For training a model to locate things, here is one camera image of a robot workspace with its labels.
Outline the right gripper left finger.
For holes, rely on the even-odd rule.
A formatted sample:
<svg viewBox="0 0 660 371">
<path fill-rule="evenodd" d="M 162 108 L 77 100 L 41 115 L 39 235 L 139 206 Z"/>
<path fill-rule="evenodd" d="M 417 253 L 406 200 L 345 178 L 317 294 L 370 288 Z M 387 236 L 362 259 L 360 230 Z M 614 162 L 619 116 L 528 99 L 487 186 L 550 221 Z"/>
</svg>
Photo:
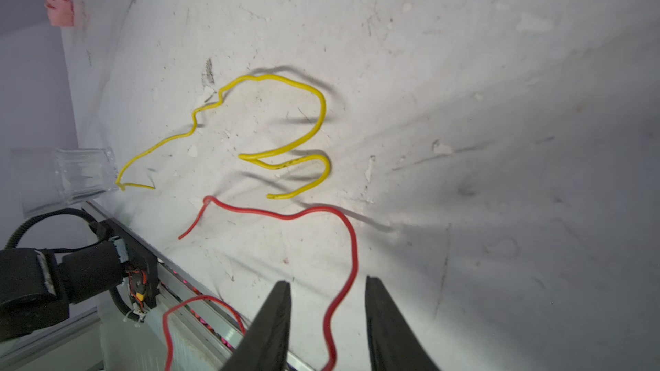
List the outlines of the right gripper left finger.
<svg viewBox="0 0 660 371">
<path fill-rule="evenodd" d="M 278 281 L 223 371 L 275 370 L 287 367 L 292 314 L 290 284 Z"/>
</svg>

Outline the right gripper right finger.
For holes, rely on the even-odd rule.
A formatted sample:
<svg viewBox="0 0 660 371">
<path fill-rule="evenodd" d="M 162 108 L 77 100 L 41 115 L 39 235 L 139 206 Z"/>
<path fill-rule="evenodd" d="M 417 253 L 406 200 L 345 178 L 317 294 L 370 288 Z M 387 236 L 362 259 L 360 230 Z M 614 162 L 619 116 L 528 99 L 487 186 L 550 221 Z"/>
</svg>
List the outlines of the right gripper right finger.
<svg viewBox="0 0 660 371">
<path fill-rule="evenodd" d="M 380 278 L 366 279 L 365 311 L 372 370 L 439 371 Z"/>
</svg>

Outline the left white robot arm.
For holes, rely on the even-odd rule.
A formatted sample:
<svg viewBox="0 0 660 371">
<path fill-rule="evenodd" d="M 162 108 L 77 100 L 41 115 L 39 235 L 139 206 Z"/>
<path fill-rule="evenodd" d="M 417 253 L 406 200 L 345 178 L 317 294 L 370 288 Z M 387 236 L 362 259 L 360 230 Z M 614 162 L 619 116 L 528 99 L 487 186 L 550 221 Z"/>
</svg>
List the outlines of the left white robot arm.
<svg viewBox="0 0 660 371">
<path fill-rule="evenodd" d="M 86 221 L 97 242 L 75 249 L 18 247 L 39 222 L 55 216 Z M 70 305 L 115 290 L 125 276 L 120 254 L 105 229 L 86 211 L 65 208 L 20 225 L 1 251 L 1 341 L 56 326 L 70 318 Z"/>
</svg>

